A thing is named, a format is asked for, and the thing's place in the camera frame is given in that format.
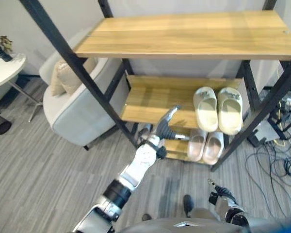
white wall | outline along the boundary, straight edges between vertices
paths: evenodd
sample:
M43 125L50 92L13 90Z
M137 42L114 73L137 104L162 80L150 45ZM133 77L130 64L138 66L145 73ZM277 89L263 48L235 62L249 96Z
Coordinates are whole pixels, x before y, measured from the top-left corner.
M40 0L66 39L82 28L96 25L103 15L97 0ZM109 0L115 17L261 10L264 0ZM291 0L277 0L275 10L291 29ZM0 33L13 40L15 52L28 56L25 71L36 74L54 51L53 46L17 0L0 0ZM140 60L131 61L136 74L234 78L240 61ZM252 61L258 90L277 77L277 61ZM244 86L244 109L248 107Z
M40 0L65 39L96 25L103 14L96 0ZM0 0L0 35L13 41L14 52L27 55L24 71L38 74L54 47L18 0Z

white round table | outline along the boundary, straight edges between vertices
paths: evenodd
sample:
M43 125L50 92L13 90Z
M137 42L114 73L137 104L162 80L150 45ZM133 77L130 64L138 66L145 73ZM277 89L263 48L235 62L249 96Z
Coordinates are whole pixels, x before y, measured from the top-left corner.
M28 93L26 93L20 86L18 86L16 83L12 82L11 79L15 77L25 66L26 63L26 55L25 54L16 54L12 55L13 59L9 62L5 62L0 58L0 86L8 83L12 87L14 87L17 91L25 95L27 98L31 99L33 102L35 102L35 108L33 110L33 113L30 116L29 122L31 122L32 118L34 117L34 114L38 110L39 107L41 107L43 104L40 101L37 101L35 98L30 96Z

shelf board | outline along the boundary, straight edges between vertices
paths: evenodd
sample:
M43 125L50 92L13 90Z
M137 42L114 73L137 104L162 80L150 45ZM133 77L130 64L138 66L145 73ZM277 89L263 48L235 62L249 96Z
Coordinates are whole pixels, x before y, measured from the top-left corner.
M166 158L204 164L203 160L194 162L189 159L189 157L187 156L188 141L165 140L165 147L167 149Z
M104 19L79 57L291 60L291 31L275 11Z
M223 87L238 88L242 79L181 78L129 75L131 90L122 110L124 121L156 124L176 104L181 104L170 126L198 128L193 105L194 92L209 86L215 91Z

slide sandal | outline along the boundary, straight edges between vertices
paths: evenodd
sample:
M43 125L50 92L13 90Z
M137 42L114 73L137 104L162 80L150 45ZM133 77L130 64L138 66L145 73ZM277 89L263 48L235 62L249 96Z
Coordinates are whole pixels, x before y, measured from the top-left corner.
M216 131L218 115L214 91L208 86L201 87L195 92L193 102L199 128L207 132Z
M192 161L198 161L203 156L203 150L206 143L207 132L201 129L191 130L190 141L188 145L188 157Z
M226 87L218 94L219 128L228 135L237 134L243 123L243 100L239 91Z
M212 132L208 134L204 148L203 160L206 164L214 165L222 154L224 148L223 133Z

beige pillow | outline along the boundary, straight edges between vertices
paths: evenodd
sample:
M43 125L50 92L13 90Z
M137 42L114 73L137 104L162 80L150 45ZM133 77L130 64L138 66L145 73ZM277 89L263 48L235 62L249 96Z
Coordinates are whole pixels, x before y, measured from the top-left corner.
M52 96L57 96L65 92L65 89L63 88L61 81L57 77L57 66L59 63L60 61L55 64L52 73L52 78L50 80L50 91Z
M96 64L96 58L90 57L86 62L84 62L83 66L88 73L91 73ZM57 78L60 80L64 90L66 90L69 95L72 95L82 84L80 79L65 61L58 63Z

